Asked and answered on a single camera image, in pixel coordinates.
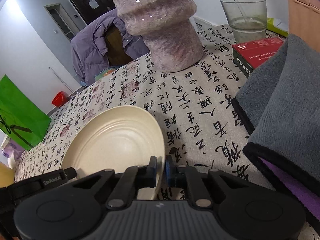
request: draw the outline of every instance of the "tablecloth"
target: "tablecloth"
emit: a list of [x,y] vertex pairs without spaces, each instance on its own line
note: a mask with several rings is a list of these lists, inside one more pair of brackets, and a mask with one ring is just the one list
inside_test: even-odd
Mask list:
[[[232,61],[232,30],[221,25],[198,35],[204,56],[183,71],[161,73],[146,54],[74,96],[51,116],[42,143],[18,161],[15,180],[59,169],[72,139],[87,122],[114,106],[133,105],[155,117],[166,154],[172,155],[175,163],[194,166],[200,172],[221,169],[272,189],[242,153],[249,135],[231,99],[246,77]],[[158,198],[183,199],[184,192],[177,190],[163,183]],[[306,223],[302,239],[320,237]]]

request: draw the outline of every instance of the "straw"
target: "straw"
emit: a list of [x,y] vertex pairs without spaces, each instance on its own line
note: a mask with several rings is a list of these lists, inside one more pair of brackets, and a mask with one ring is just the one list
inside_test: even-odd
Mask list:
[[248,19],[247,15],[245,14],[245,12],[244,12],[241,4],[239,3],[239,1],[238,1],[238,0],[234,0],[234,1],[235,1],[235,3],[237,4],[237,6],[238,6],[238,8],[239,8],[239,10],[240,10],[240,12],[241,12],[241,14],[242,14],[242,16],[243,16],[243,18],[244,18],[244,21],[245,21],[245,22],[248,22],[249,19]]

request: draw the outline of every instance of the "red box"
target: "red box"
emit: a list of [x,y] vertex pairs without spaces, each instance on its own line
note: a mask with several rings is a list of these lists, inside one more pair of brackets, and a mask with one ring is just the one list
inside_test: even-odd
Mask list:
[[271,58],[281,47],[280,38],[267,38],[232,45],[234,63],[246,77],[267,59]]

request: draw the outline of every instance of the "green paper bag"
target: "green paper bag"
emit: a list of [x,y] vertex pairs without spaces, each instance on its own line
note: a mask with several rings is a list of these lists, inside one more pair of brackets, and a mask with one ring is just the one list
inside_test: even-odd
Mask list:
[[0,80],[0,129],[26,150],[41,142],[51,122],[5,75]]

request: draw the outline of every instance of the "vase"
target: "vase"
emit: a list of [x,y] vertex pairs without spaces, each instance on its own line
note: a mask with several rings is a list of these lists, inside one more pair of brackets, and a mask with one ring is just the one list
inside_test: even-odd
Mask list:
[[189,18],[193,0],[113,0],[128,33],[141,35],[155,66],[162,72],[183,70],[203,55],[202,45]]

